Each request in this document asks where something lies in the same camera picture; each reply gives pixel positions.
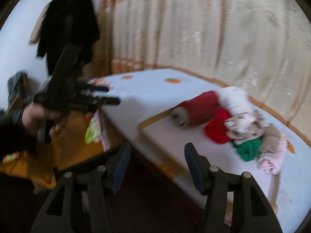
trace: human hand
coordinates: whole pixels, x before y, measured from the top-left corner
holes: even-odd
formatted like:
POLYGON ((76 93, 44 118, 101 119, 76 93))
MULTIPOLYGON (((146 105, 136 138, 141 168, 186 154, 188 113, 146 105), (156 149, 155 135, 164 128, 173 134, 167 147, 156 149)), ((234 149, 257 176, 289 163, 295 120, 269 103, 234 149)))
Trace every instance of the human hand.
MULTIPOLYGON (((31 103, 24 109, 22 124, 32 136, 36 137, 38 134, 40 121, 43 118, 57 120, 60 118, 60 112, 45 109, 39 104, 31 103)), ((55 126, 51 128, 50 136, 52 138, 58 135, 66 127, 68 119, 69 115, 63 117, 55 126)))

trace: red clothing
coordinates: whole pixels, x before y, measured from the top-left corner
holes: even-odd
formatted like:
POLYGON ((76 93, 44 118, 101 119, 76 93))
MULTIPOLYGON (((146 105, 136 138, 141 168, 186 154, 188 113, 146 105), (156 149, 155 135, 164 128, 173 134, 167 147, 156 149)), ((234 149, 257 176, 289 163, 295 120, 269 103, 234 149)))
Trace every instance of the red clothing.
POLYGON ((231 139, 226 135, 228 130, 224 125, 225 120, 230 117, 231 116, 228 111, 219 108, 216 111, 216 117, 205 125, 205 135, 216 143, 227 143, 231 141, 231 139))
POLYGON ((189 126, 196 126, 212 120, 219 108, 219 104, 216 93, 209 91, 189 101, 184 101, 178 104, 177 107, 184 107, 189 114, 189 126))

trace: blue gripper pad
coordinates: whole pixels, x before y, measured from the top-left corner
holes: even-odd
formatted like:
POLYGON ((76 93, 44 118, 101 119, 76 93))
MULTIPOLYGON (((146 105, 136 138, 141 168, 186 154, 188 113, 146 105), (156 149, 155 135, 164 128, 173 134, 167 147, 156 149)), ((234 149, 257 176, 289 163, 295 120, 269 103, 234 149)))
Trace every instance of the blue gripper pad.
POLYGON ((208 168, 211 165, 207 158, 198 154, 192 143, 185 145, 184 152, 194 186, 201 194, 204 194, 206 190, 204 182, 208 180, 208 168))
POLYGON ((112 181, 111 191, 116 193, 122 184, 128 163, 131 158, 131 146, 129 143, 123 143, 115 155, 111 166, 108 168, 108 178, 112 181))

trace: yellow cloth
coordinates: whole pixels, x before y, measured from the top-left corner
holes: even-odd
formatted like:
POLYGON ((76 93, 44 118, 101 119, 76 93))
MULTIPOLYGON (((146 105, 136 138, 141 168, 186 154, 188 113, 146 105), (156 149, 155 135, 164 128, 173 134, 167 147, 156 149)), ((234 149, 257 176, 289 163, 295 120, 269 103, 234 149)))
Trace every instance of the yellow cloth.
MULTIPOLYGON (((72 113, 67 127, 50 144, 38 145, 35 156, 23 152, 11 163, 4 165, 1 162, 0 172, 29 179, 35 186, 54 188, 56 185, 54 167, 63 170, 103 152, 101 143, 85 143, 87 128, 88 123, 84 115, 72 113)), ((111 147, 125 140, 111 123, 108 122, 106 128, 111 147)))

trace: pink clothing item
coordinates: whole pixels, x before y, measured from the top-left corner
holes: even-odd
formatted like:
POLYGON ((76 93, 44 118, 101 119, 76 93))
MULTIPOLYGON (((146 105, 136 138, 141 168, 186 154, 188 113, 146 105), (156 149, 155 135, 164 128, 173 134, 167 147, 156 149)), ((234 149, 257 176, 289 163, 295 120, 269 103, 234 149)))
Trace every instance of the pink clothing item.
POLYGON ((282 134, 277 148, 274 149, 274 152, 264 152, 259 155, 257 160, 257 168, 262 169, 266 173, 279 174, 284 161, 286 149, 287 141, 284 134, 282 134))
POLYGON ((98 109, 95 112, 95 116, 96 116, 97 120, 99 120, 100 141, 101 141, 101 144, 103 146, 104 152, 107 152, 110 149, 110 142, 109 142, 109 138, 108 138, 107 133, 106 133, 106 124, 105 124, 106 116, 105 116, 104 112, 102 111, 102 109, 98 109))

